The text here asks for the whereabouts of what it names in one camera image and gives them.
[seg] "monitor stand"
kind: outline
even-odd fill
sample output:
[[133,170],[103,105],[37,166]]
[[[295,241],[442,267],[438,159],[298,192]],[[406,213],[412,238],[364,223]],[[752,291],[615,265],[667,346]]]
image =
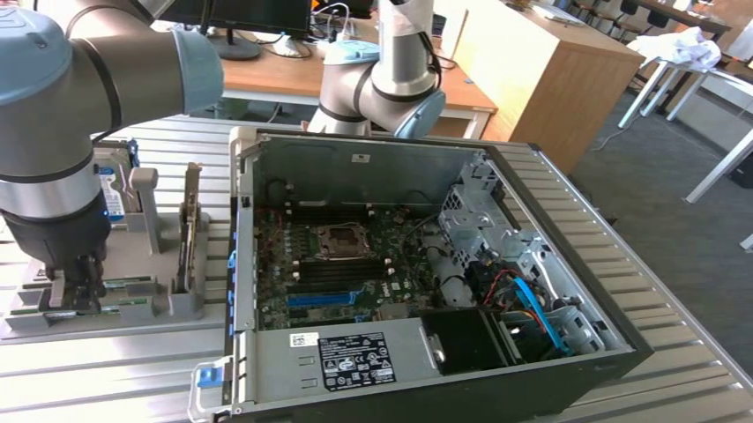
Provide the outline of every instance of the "monitor stand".
[[232,29],[227,30],[224,37],[208,37],[208,40],[216,54],[226,60],[251,60],[262,53],[259,44],[232,35]]

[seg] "green circuit board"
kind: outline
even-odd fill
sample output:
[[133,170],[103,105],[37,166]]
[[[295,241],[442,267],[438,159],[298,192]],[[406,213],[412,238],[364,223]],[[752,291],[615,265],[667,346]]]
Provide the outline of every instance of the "green circuit board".
[[[280,211],[256,213],[258,241],[258,310],[263,330],[278,330],[324,324],[358,323],[386,318],[403,318],[438,303],[438,291],[431,289],[431,269],[418,249],[420,230],[402,243],[420,219],[407,210],[374,210],[367,221],[350,224],[304,225],[294,223]],[[360,259],[384,263],[382,278],[352,283],[352,304],[288,307],[288,288],[299,284],[300,262],[326,262],[318,231],[323,227],[358,227],[364,231],[368,250]],[[307,295],[327,295],[318,292]]]

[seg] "floor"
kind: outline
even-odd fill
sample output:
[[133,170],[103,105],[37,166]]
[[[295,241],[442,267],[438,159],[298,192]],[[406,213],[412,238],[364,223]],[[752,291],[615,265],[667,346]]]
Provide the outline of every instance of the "floor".
[[[634,97],[625,94],[593,147],[614,133]],[[753,189],[726,178],[693,205],[681,198],[721,156],[677,123],[638,119],[603,150],[589,151],[573,177],[690,313],[753,375]]]

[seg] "robotic arm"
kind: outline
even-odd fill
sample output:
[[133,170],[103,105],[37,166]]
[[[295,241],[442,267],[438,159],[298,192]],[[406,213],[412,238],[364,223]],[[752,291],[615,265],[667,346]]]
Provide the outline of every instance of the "robotic arm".
[[91,134],[213,104],[223,68],[200,34],[149,29],[135,0],[35,4],[44,15],[0,7],[0,212],[48,278],[63,271],[71,307],[97,309],[111,224]]
[[310,132],[364,135],[372,121],[395,137],[428,133],[444,109],[427,35],[431,7],[432,0],[380,0],[379,46],[332,44]]

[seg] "slotted metal table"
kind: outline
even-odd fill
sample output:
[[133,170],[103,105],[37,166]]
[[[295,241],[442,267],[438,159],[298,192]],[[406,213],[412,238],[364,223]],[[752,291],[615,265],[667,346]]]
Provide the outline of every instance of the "slotted metal table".
[[[188,161],[203,164],[200,202],[212,216],[201,320],[0,343],[0,421],[184,422],[193,366],[223,355],[230,231],[228,133],[238,122],[176,116],[121,130],[160,174],[159,209],[176,212]],[[268,125],[290,129],[290,126]],[[657,352],[593,390],[561,421],[752,422],[753,384],[549,159],[527,145],[501,151]],[[526,216],[514,209],[525,225]],[[27,256],[0,220],[0,317]]]

